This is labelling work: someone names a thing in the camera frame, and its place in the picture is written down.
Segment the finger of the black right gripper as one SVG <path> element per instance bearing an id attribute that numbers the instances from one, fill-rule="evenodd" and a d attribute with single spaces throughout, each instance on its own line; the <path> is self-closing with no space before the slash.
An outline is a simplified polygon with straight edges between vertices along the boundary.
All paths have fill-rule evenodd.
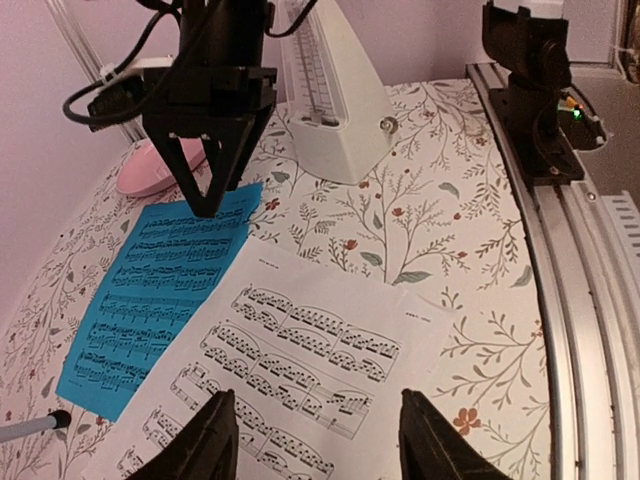
<path id="1" fill-rule="evenodd" d="M 205 130 L 207 138 L 202 144 L 211 180 L 203 195 L 201 216 L 213 218 L 225 193 L 237 188 L 271 115 L 271 112 L 257 112 L 216 117 Z"/>
<path id="2" fill-rule="evenodd" d="M 148 137 L 176 180 L 193 214 L 201 218 L 212 218 L 213 212 L 192 174 L 180 138 L 162 132 L 149 132 Z"/>

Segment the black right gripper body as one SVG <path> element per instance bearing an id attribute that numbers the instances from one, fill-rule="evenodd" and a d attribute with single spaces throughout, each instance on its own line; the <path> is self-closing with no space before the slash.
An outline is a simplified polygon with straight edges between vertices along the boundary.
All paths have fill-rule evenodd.
<path id="1" fill-rule="evenodd" d="M 270 1 L 178 1 L 179 53 L 145 72 L 149 137 L 260 137 L 273 112 L 277 70 L 262 65 Z"/>

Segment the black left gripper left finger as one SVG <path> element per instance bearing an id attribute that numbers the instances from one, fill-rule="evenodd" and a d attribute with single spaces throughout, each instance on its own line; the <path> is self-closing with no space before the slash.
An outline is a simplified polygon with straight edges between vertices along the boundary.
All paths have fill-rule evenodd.
<path id="1" fill-rule="evenodd" d="M 231 480 L 238 464 L 235 392 L 214 394 L 177 436 L 131 480 Z"/>

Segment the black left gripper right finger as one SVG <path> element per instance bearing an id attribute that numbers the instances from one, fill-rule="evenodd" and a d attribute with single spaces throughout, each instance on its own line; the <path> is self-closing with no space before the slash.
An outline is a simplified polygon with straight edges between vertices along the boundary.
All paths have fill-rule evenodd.
<path id="1" fill-rule="evenodd" d="M 399 449 L 403 480 L 508 480 L 416 390 L 402 391 Z"/>

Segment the white sheet music page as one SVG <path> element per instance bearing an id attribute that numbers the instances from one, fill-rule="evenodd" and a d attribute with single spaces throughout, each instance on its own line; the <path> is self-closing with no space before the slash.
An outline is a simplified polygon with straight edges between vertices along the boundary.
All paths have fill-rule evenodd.
<path id="1" fill-rule="evenodd" d="M 416 294 L 248 240 L 84 470 L 124 479 L 233 391 L 241 479 L 397 479 L 401 393 L 455 317 Z"/>

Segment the pink plate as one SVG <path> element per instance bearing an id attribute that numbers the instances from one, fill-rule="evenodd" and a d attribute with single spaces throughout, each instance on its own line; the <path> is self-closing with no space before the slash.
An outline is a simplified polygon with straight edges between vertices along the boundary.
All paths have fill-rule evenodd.
<path id="1" fill-rule="evenodd" d="M 170 169 L 149 139 L 137 142 L 116 179 L 116 191 L 143 198 L 162 192 L 176 184 Z"/>

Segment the white metronome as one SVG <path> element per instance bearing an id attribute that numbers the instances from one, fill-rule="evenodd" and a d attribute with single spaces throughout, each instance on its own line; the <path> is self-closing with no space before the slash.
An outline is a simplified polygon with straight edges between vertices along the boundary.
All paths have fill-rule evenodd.
<path id="1" fill-rule="evenodd" d="M 386 89 L 335 1 L 317 2 L 281 40 L 282 76 L 297 161 L 330 182 L 362 181 L 398 140 Z"/>

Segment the blue sheet music page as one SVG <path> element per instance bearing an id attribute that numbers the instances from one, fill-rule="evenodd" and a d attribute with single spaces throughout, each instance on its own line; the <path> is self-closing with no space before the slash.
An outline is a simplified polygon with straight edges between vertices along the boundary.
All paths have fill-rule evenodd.
<path id="1" fill-rule="evenodd" d="M 213 218 L 195 216 L 184 201 L 145 207 L 89 303 L 57 395 L 117 420 L 219 284 L 261 196 L 259 183 L 228 192 Z"/>

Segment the floral table mat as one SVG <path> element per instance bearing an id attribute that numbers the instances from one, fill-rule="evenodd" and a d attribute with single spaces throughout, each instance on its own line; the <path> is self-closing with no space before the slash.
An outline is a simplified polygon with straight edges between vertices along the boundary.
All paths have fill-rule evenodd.
<path id="1" fill-rule="evenodd" d="M 252 233 L 304 258 L 413 290 L 453 310 L 425 393 L 514 479 L 551 477 L 550 400 L 537 289 L 520 211 L 468 80 L 389 89 L 395 149 L 355 186 L 297 165 L 280 106 L 247 169 L 264 186 Z M 125 150 L 33 277 L 1 340 L 1 420 L 63 407 L 55 389 L 90 300 L 143 202 L 119 195 Z"/>

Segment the right aluminium frame post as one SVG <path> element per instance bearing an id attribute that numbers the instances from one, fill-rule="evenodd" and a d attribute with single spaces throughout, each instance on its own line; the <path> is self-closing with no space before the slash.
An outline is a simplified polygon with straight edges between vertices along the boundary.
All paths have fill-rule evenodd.
<path id="1" fill-rule="evenodd" d="M 102 62 L 89 42 L 69 1 L 44 0 L 58 31 L 90 83 L 99 79 Z"/>

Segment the aluminium front rail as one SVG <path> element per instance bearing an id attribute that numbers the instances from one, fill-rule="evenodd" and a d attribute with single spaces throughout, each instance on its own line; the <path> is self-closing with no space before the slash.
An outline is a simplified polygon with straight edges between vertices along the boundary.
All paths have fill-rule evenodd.
<path id="1" fill-rule="evenodd" d="M 469 64 L 521 210 L 550 368 L 552 476 L 639 476 L 639 286 L 590 178 L 528 187 L 489 92 L 505 69 Z"/>

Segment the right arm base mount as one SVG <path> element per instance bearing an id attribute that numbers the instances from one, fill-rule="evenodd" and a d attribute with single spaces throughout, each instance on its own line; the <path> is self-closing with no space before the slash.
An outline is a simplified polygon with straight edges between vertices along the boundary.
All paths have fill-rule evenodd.
<path id="1" fill-rule="evenodd" d="M 582 181 L 585 169 L 578 153 L 606 144 L 607 134 L 599 118 L 588 115 L 566 92 L 512 84 L 491 89 L 489 100 L 520 176 L 529 187 Z"/>

